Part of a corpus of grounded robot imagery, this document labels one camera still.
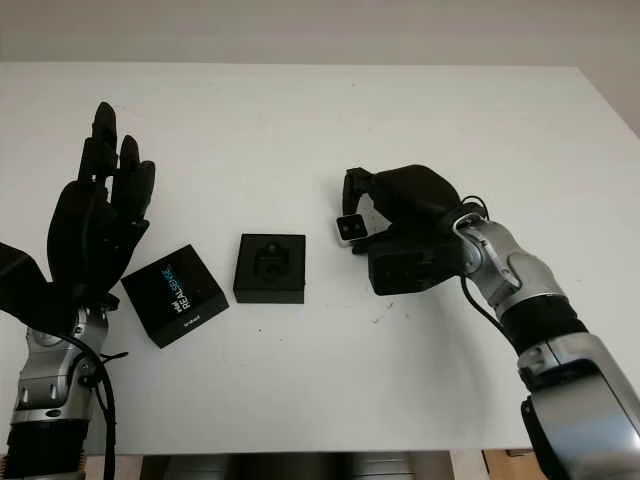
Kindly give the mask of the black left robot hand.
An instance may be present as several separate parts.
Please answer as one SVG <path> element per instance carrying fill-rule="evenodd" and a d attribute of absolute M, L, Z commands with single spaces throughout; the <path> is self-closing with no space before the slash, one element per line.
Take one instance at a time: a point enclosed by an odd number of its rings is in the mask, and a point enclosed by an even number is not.
<path fill-rule="evenodd" d="M 136 140 L 117 140 L 116 114 L 101 102 L 78 175 L 62 190 L 49 226 L 47 258 L 56 288 L 76 306 L 103 301 L 149 227 L 155 164 Z"/>

